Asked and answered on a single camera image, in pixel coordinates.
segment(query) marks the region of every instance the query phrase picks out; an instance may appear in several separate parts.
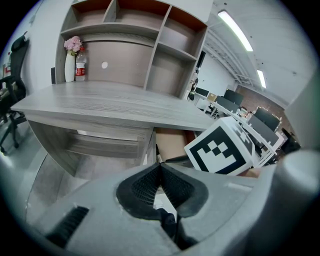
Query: white vase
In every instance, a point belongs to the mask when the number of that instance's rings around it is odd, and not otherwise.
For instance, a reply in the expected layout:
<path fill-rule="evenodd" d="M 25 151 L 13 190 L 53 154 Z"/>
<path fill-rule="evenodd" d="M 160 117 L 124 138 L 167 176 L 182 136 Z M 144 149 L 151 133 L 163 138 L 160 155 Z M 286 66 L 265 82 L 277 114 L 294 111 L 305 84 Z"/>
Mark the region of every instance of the white vase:
<path fill-rule="evenodd" d="M 66 82 L 75 80 L 76 74 L 76 57 L 67 53 L 64 64 L 64 77 Z"/>

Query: black office chair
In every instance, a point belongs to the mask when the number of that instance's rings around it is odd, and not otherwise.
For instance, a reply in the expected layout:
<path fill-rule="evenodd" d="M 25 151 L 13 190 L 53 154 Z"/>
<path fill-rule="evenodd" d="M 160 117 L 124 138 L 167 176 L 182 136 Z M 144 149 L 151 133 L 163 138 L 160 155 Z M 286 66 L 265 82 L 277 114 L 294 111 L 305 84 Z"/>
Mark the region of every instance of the black office chair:
<path fill-rule="evenodd" d="M 0 96 L 0 117 L 6 123 L 8 121 L 7 114 L 9 114 L 11 120 L 11 124 L 8 126 L 0 141 L 0 151 L 2 153 L 6 153 L 2 144 L 10 132 L 12 133 L 14 147 L 16 149 L 19 147 L 16 141 L 16 129 L 18 128 L 18 124 L 27 121 L 23 113 L 12 111 L 11 107 L 26 97 L 26 87 L 21 79 L 21 69 L 28 46 L 29 40 L 26 40 L 24 35 L 13 42 L 11 47 L 11 75 L 0 79 L 0 89 L 2 89 L 3 83 L 5 83 L 7 88 L 7 91 Z"/>

